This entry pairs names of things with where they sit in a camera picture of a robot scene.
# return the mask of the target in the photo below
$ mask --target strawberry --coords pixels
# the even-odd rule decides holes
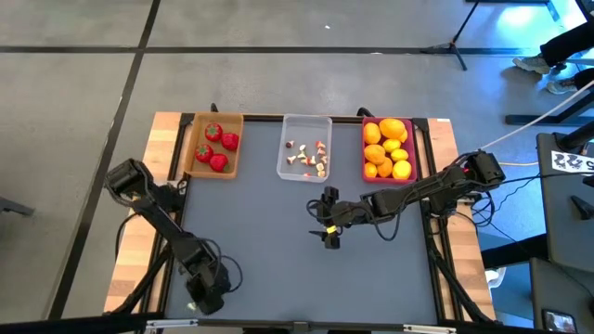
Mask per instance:
[[[222,173],[228,171],[229,159],[225,154],[215,154],[209,161],[211,169],[215,172]]]
[[[228,150],[237,150],[239,146],[239,136],[235,134],[223,134],[221,145]]]
[[[204,136],[206,137],[206,139],[212,142],[219,141],[222,135],[223,128],[221,127],[221,125],[217,123],[210,123],[206,125],[206,129],[204,129]]]
[[[196,148],[194,151],[194,157],[196,157],[197,161],[200,162],[208,162],[213,157],[214,151],[208,144],[202,144]]]

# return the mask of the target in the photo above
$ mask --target orange container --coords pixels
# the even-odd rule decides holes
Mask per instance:
[[[218,123],[223,128],[223,134],[233,133],[239,136],[238,149],[230,151],[223,148],[220,141],[212,142],[204,136],[204,129],[210,123]],[[194,116],[192,132],[186,151],[186,160],[184,161],[184,172],[191,177],[204,178],[222,178],[232,179],[238,175],[239,152],[241,150],[241,141],[243,139],[243,115],[238,113],[218,113],[218,112],[197,112]],[[213,148],[214,154],[224,153],[228,159],[230,170],[227,173],[218,173],[211,169],[208,163],[197,161],[194,157],[194,151],[199,145],[208,144]]]

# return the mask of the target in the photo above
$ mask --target yellow fruit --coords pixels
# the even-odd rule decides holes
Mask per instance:
[[[410,177],[412,166],[408,161],[398,161],[392,169],[392,177],[396,180],[407,180]]]
[[[400,148],[400,141],[395,139],[387,139],[381,145],[383,146],[383,149],[386,150],[386,152],[392,153],[393,150]]]
[[[365,176],[375,177],[378,174],[378,168],[371,162],[365,163]]]
[[[386,158],[386,150],[379,145],[368,145],[364,150],[363,154],[365,155],[365,159],[373,164],[383,164],[384,159]]]
[[[367,123],[363,128],[363,139],[368,144],[378,144],[381,139],[380,127],[376,123]]]
[[[405,130],[405,124],[400,120],[384,119],[380,122],[381,134],[389,139],[399,139]]]
[[[383,164],[378,166],[378,175],[380,177],[388,177],[392,173],[392,161],[388,158],[383,160]]]
[[[390,158],[392,158],[394,162],[405,161],[408,160],[408,152],[401,148],[395,149],[392,154],[390,154]]]
[[[402,133],[400,138],[398,138],[398,140],[400,140],[401,143],[404,143],[407,141],[407,139],[408,139],[408,131],[407,131],[407,129],[405,129],[405,131]]]

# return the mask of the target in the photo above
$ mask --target person's leg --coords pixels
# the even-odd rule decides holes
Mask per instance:
[[[573,78],[551,81],[547,83],[547,89],[552,94],[565,94],[576,92],[594,80],[594,69],[579,72]]]
[[[594,46],[594,22],[587,22],[560,34],[540,46],[542,57],[549,66],[565,61],[572,54]]]
[[[560,34],[540,46],[541,53],[534,57],[515,58],[513,63],[526,71],[549,74],[550,68],[565,61],[572,54],[594,46],[594,22],[587,22]]]

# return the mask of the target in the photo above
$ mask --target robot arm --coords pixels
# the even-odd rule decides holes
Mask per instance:
[[[337,202],[338,189],[327,186],[321,199],[307,203],[308,212],[326,227],[326,231],[310,233],[322,237],[327,249],[336,250],[340,247],[339,236],[343,227],[390,222],[408,204],[422,199],[429,200],[433,214],[448,216],[456,211],[458,199],[472,191],[495,189],[503,180],[505,174],[495,156],[477,151],[458,157],[442,172],[409,186],[363,194],[359,202]]]

